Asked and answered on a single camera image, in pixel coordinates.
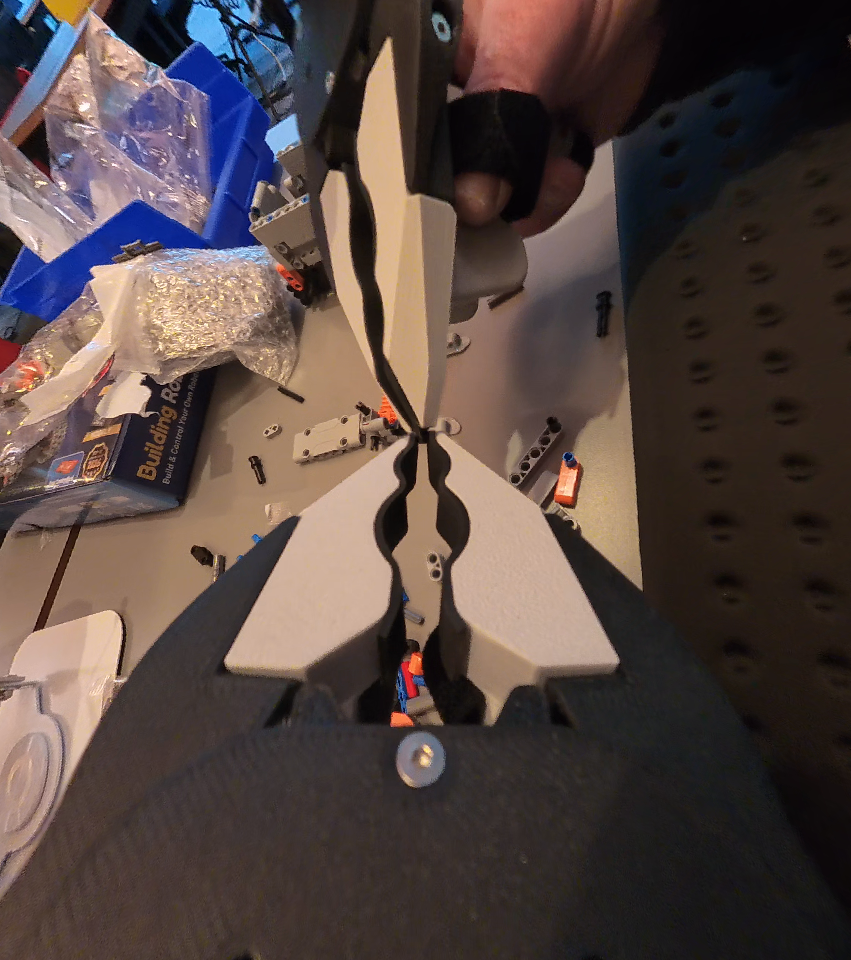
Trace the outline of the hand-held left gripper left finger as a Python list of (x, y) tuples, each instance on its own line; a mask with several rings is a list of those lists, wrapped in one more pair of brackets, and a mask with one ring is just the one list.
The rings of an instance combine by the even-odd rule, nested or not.
[(417, 440), (402, 438), (302, 512), (225, 657), (230, 673), (390, 710), (407, 642), (395, 551), (416, 472)]

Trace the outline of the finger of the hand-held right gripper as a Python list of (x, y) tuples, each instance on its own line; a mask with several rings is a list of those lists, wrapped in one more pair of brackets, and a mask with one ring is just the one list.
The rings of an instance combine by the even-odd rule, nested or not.
[(326, 264), (360, 352), (407, 431), (422, 431), (419, 414), (386, 358), (384, 297), (376, 277), (377, 235), (371, 198), (358, 169), (328, 172), (321, 193)]
[(365, 89), (356, 160), (371, 215), (371, 275), (363, 296), (375, 375), (408, 427), (439, 413), (451, 318), (456, 213), (408, 185), (400, 108), (401, 61), (385, 38)]

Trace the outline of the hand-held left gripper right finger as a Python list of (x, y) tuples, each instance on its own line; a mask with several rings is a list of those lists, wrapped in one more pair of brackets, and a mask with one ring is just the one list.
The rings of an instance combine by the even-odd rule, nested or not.
[(494, 723), (518, 689), (607, 676), (617, 654), (540, 507), (446, 435), (428, 440), (437, 533), (449, 547), (425, 679), (443, 724)]

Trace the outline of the light grey holed brick beam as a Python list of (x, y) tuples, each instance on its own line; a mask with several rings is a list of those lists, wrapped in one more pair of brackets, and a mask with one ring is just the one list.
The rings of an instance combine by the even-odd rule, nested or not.
[(539, 432), (539, 436), (532, 441), (515, 465), (508, 471), (507, 478), (510, 485), (517, 489), (525, 486), (529, 477), (539, 469), (543, 459), (556, 442), (562, 438), (562, 435), (562, 421), (554, 415), (549, 416)]

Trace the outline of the orange grey toy brick assembly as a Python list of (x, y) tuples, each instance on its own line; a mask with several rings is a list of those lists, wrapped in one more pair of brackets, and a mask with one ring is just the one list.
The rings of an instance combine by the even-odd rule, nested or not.
[(381, 397), (377, 407), (357, 402), (355, 409), (359, 414), (360, 440), (372, 453), (381, 452), (408, 436), (387, 395)]

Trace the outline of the grey desk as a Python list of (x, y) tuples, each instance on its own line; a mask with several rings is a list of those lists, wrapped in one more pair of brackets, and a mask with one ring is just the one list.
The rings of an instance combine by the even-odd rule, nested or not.
[[(634, 585), (643, 585), (613, 153), (602, 148), (573, 209), (527, 243), (523, 290), (481, 305), (457, 326), (468, 349), (448, 362), (442, 416), (463, 426), (456, 442), (499, 476), (548, 417), (563, 438), (540, 471), (557, 472), (572, 450), (584, 475), (576, 508), (583, 538)], [(611, 291), (609, 335), (597, 338), (597, 295)], [(239, 364), (216, 370), (184, 504), (78, 532), (13, 534), (0, 549), (0, 675), (35, 630), (117, 612), (124, 621), (122, 674), (212, 583), (191, 555), (204, 546), (232, 565), (266, 535), (264, 507), (309, 507), (370, 459), (350, 452), (292, 462), (296, 433), (382, 398), (337, 304), (310, 312), (291, 379), (299, 404)], [(280, 424), (266, 439), (263, 431)], [(264, 465), (260, 486), (249, 457)]]

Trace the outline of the person's right hand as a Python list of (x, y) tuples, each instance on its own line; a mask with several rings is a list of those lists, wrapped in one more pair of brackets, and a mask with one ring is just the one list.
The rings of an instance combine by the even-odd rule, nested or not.
[(650, 83), (665, 35), (653, 1), (465, 2), (454, 84), (539, 98), (564, 135), (618, 136)]

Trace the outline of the grey motorised brick model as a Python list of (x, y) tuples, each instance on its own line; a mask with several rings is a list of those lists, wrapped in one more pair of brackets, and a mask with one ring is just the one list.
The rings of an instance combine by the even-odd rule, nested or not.
[(323, 302), (333, 291), (316, 236), (307, 179), (305, 148), (294, 141), (276, 158), (279, 186), (260, 180), (251, 196), (250, 233), (264, 246), (287, 291), (304, 308)]

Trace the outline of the blue plastic bin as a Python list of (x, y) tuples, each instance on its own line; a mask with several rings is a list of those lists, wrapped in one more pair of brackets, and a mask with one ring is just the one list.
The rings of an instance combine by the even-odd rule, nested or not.
[(94, 267), (110, 265), (124, 244), (157, 242), (168, 250), (229, 250), (258, 246), (249, 211), (260, 182), (272, 180), (275, 155), (266, 135), (271, 120), (254, 95), (202, 43), (193, 43), (166, 71), (209, 100), (214, 194), (196, 233), (136, 200), (64, 254), (45, 263), (24, 246), (0, 290), (0, 305), (45, 322), (55, 320), (82, 294)]

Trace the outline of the small orange blue brick piece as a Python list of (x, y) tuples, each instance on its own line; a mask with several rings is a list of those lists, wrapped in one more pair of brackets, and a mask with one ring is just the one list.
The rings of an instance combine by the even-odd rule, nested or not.
[(563, 453), (553, 502), (563, 508), (575, 508), (583, 477), (583, 464), (572, 451)]

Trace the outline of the pile of loose brick parts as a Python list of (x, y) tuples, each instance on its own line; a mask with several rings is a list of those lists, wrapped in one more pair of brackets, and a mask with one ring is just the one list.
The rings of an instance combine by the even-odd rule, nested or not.
[(395, 674), (389, 725), (393, 729), (414, 727), (434, 712), (435, 703), (425, 677), (422, 647), (418, 641), (408, 640)]

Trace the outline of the bubble wrap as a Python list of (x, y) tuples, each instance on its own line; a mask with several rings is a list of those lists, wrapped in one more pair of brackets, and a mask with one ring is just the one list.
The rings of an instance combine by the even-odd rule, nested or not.
[(297, 367), (294, 300), (262, 246), (160, 250), (94, 268), (88, 286), (122, 373), (168, 385), (238, 362), (287, 386)]

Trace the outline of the grey flat motor brick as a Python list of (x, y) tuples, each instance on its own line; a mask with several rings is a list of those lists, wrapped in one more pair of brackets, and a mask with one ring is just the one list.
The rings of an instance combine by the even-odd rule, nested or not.
[(292, 461), (302, 466), (356, 450), (369, 450), (360, 439), (359, 413), (332, 418), (300, 431), (294, 438)]

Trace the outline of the dark blue toy set box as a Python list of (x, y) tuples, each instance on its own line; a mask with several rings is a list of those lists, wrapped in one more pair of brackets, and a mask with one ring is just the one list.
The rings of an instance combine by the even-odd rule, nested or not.
[(184, 502), (216, 375), (144, 376), (130, 413), (107, 363), (64, 411), (0, 439), (0, 530), (52, 530), (164, 512)]

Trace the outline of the clear plastic bags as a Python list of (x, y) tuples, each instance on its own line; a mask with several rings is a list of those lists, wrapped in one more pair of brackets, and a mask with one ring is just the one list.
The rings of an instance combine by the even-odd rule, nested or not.
[(0, 130), (0, 222), (23, 245), (0, 300), (54, 321), (91, 278), (80, 259), (119, 252), (106, 223), (132, 203), (161, 226), (202, 231), (214, 193), (211, 118), (206, 94), (95, 15), (43, 111), (48, 174)]

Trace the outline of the white book stand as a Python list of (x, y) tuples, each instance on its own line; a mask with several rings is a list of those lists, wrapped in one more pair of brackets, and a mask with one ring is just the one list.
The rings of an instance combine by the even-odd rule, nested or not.
[(113, 695), (125, 629), (102, 611), (38, 630), (0, 675), (0, 898), (47, 832)]

